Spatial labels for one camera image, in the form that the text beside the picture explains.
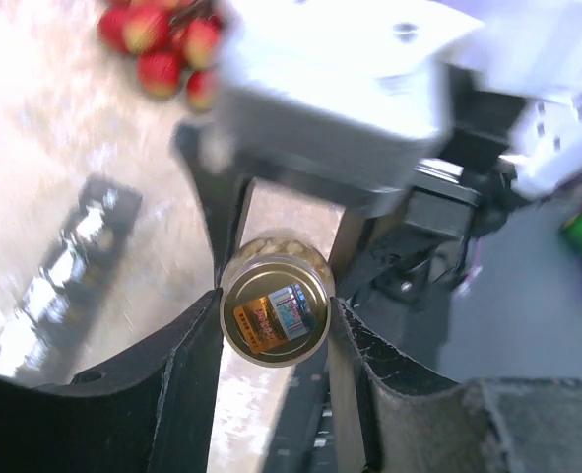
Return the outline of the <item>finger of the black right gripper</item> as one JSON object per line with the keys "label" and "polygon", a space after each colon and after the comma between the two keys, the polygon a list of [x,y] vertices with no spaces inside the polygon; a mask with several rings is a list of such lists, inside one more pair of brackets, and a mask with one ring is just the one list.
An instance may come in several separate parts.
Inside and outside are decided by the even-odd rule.
{"label": "finger of the black right gripper", "polygon": [[234,170],[213,173],[203,167],[202,129],[186,122],[174,127],[173,143],[193,181],[213,259],[213,281],[221,285],[237,252],[253,192],[253,179]]}

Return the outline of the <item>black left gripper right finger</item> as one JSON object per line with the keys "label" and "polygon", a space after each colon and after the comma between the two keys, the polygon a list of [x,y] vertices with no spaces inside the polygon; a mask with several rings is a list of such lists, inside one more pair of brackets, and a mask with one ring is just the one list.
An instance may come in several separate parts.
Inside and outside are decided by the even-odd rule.
{"label": "black left gripper right finger", "polygon": [[582,472],[582,380],[456,383],[331,305],[341,472]]}

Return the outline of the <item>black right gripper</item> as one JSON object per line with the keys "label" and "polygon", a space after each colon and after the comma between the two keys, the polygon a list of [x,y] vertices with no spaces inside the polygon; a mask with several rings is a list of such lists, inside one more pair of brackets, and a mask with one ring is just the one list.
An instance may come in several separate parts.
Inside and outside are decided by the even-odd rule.
{"label": "black right gripper", "polygon": [[501,161],[526,100],[476,90],[474,75],[448,69],[453,133],[439,153],[458,173],[419,165],[397,222],[375,237],[382,218],[346,209],[329,263],[337,296],[351,306],[372,291],[416,306],[429,290],[452,292],[470,271],[472,240],[498,231],[526,199],[510,188],[515,172]]}

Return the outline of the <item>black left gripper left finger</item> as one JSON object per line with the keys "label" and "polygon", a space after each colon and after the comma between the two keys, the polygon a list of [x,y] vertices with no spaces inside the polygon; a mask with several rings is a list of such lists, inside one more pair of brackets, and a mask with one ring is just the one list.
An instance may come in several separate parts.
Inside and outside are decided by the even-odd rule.
{"label": "black left gripper left finger", "polygon": [[221,290],[66,385],[0,377],[0,472],[204,472]]}

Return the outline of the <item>clear pill bottle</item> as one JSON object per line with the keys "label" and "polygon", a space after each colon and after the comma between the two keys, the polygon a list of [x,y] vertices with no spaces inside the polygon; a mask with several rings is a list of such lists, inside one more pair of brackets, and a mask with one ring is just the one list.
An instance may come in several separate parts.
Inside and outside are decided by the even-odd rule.
{"label": "clear pill bottle", "polygon": [[300,236],[264,233],[248,241],[228,261],[221,288],[225,339],[252,364],[299,364],[327,338],[334,276],[322,253]]}

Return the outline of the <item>grey weekly pill organizer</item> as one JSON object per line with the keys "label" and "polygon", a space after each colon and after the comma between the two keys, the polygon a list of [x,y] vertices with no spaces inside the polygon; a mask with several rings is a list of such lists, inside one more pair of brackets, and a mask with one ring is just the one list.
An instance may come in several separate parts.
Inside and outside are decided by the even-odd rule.
{"label": "grey weekly pill organizer", "polygon": [[88,177],[0,334],[0,375],[26,379],[69,369],[142,201],[137,189],[97,174]]}

